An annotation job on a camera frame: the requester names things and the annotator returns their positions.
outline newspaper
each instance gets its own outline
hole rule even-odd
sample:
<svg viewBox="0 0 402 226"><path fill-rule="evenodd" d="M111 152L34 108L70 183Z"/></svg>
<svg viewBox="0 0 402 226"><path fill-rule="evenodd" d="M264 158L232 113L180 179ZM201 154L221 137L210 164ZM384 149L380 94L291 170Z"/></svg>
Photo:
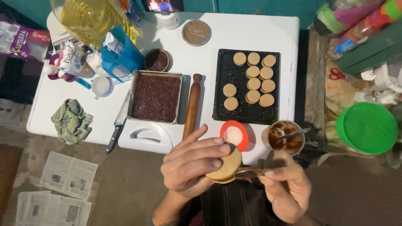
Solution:
<svg viewBox="0 0 402 226"><path fill-rule="evenodd" d="M28 194L29 193L37 193L37 194L50 194L50 191L32 191L32 192L21 192L18 195L18 201L17 201L17 214L15 216L15 225L16 226L21 226L23 219L24 219L24 213L25 213L25 206L27 204L27 199L28 199Z"/></svg>
<svg viewBox="0 0 402 226"><path fill-rule="evenodd" d="M29 193L21 226L86 226L91 203L44 193Z"/></svg>
<svg viewBox="0 0 402 226"><path fill-rule="evenodd" d="M50 152L39 186L87 200L98 165Z"/></svg>

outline striped cloth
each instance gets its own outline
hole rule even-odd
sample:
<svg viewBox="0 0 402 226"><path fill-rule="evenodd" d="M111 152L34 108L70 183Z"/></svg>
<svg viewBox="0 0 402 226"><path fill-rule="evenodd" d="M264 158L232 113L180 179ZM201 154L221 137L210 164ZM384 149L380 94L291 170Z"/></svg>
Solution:
<svg viewBox="0 0 402 226"><path fill-rule="evenodd" d="M92 130L89 124L93 116L86 114L78 100L67 99L51 117L59 140L65 144L77 144Z"/></svg>

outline hand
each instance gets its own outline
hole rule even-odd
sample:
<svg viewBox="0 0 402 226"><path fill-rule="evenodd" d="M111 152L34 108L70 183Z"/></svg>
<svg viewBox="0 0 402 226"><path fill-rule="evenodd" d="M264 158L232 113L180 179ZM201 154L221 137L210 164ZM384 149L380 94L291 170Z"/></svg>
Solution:
<svg viewBox="0 0 402 226"><path fill-rule="evenodd" d="M274 159L284 160L286 166L266 170L265 175L258 178L265 185L267 198L276 216L287 223L295 223L307 211L311 183L303 168L286 151L275 151ZM288 183L289 192L281 181Z"/></svg>
<svg viewBox="0 0 402 226"><path fill-rule="evenodd" d="M164 157L160 171L169 191L191 199L214 184L205 174L221 167L222 162L217 158L229 155L230 146L223 144L222 137L198 141L207 130L207 125L202 125Z"/></svg>

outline wooden rolling pin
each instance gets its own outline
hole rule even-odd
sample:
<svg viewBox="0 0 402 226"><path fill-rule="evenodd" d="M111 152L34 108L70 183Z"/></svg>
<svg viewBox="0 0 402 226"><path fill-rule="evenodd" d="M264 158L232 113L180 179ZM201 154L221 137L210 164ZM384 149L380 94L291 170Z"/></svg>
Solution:
<svg viewBox="0 0 402 226"><path fill-rule="evenodd" d="M187 105L186 122L184 123L183 140L186 139L195 130L197 121L198 105L201 94L202 75L194 74L193 84L190 89L189 103Z"/></svg>

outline blue plastic container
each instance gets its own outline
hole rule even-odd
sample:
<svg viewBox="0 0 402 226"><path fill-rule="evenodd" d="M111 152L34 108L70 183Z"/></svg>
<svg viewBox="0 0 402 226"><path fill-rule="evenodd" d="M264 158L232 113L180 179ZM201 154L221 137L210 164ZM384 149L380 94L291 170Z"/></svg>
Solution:
<svg viewBox="0 0 402 226"><path fill-rule="evenodd" d="M111 53L106 47L101 46L100 53L102 54L102 68L112 77L120 82L120 78L113 74L113 69L118 68L124 72L131 74L135 69L141 70L144 67L144 56L139 52L134 43L125 33L123 26L119 24L117 27L110 30L112 35L124 45L123 52L120 56L116 53Z"/></svg>

